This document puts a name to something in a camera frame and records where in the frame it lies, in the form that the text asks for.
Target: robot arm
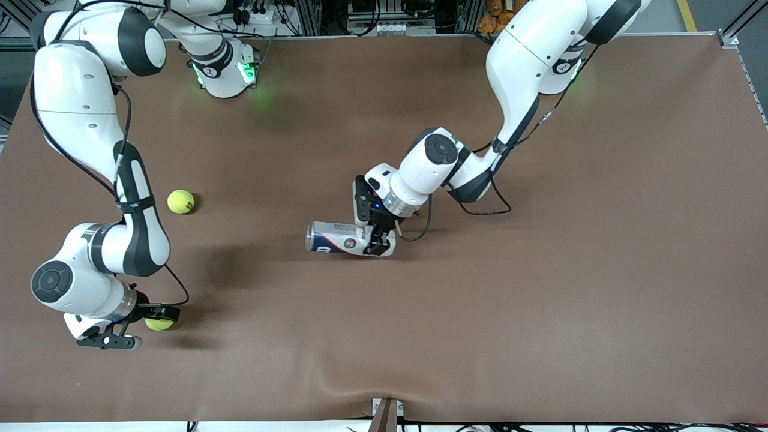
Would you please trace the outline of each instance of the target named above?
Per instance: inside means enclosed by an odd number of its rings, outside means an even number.
[[[35,55],[33,97],[40,124],[53,139],[49,144],[116,180],[123,219],[73,228],[61,250],[37,269],[31,290],[41,303],[65,313],[79,344],[133,349],[141,340],[112,334],[114,323],[125,326],[142,317],[175,320],[178,310],[141,306],[147,297],[113,275],[154,274],[168,260],[170,243],[141,156],[130,143],[122,144],[104,65],[91,46],[74,43],[56,42]]]
[[[221,9],[223,1],[174,2],[171,7],[206,15]],[[157,11],[120,3],[86,4],[66,28],[67,12],[41,14],[33,24],[38,46],[31,86],[35,117],[56,151],[113,183],[122,213],[119,222],[73,228],[61,250],[31,280],[35,298],[63,312],[70,332],[84,346],[135,349],[141,340],[125,334],[128,324],[143,317],[175,321],[179,316],[177,304],[149,304],[135,285],[116,278],[151,276],[170,255],[144,163],[124,141],[113,91],[113,80],[163,68],[164,41],[147,16]],[[180,35],[196,67],[206,72],[200,78],[212,95],[234,96],[253,83],[241,69],[248,51],[243,47],[249,45],[181,19],[160,21]],[[213,25],[208,17],[200,20]]]
[[[353,196],[356,202],[356,226],[370,226],[379,232],[379,238],[392,239],[376,248],[347,248],[351,232],[331,230],[328,224],[313,222],[307,232],[307,250],[347,252],[352,254],[386,256],[394,248],[391,227],[414,214],[426,197],[441,186],[460,203],[471,203],[482,198],[491,186],[493,176],[518,143],[538,109],[538,94],[542,85],[556,88],[561,78],[554,73],[564,68],[564,62],[580,58],[587,42],[601,45],[624,32],[650,0],[535,0],[529,2],[505,27],[493,43],[485,61],[485,70],[493,92],[502,107],[504,123],[482,156],[476,155],[444,128],[424,131],[409,149],[399,170],[381,164],[356,180]],[[563,91],[574,74],[566,76]],[[444,137],[455,146],[458,157],[447,171],[435,169],[429,150],[419,142],[429,137]],[[422,173],[432,172],[433,177]],[[366,196],[365,208],[384,215],[364,220],[360,218],[360,196]],[[350,227],[331,224],[333,227]],[[356,242],[375,240],[358,235]]]

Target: table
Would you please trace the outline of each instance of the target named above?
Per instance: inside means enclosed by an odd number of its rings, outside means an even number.
[[[132,352],[76,346],[29,293],[72,227],[119,215],[23,101],[0,158],[0,420],[326,419],[396,397],[410,420],[765,421],[768,134],[714,37],[601,48],[499,173],[511,214],[441,192],[392,258],[305,252],[307,223],[351,221],[354,176],[422,129],[493,137],[486,52],[274,42],[259,88],[217,100],[169,45],[125,88],[156,195],[200,197],[160,211],[192,300],[173,331],[132,326]],[[165,273],[136,282],[180,297]]]

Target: yellow floor line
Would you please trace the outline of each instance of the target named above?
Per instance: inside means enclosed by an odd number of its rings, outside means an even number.
[[[688,7],[688,0],[677,0],[677,7],[680,8],[680,14],[683,16],[683,22],[685,23],[685,30],[687,32],[695,32],[696,23],[694,22],[694,16],[690,14],[690,7]]]

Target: yellow tennis ball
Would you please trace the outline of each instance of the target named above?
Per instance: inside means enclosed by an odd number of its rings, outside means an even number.
[[[194,208],[194,197],[188,191],[179,189],[168,195],[168,208],[174,213],[189,213]]]
[[[154,331],[166,330],[174,325],[174,322],[171,320],[153,320],[152,318],[145,318],[144,323]]]

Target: round joint cap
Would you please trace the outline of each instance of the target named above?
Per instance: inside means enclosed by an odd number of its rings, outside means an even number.
[[[428,136],[424,140],[424,149],[429,161],[436,165],[452,164],[458,158],[456,144],[444,135]]]
[[[72,269],[61,261],[49,261],[35,272],[30,286],[43,303],[55,303],[72,285]]]

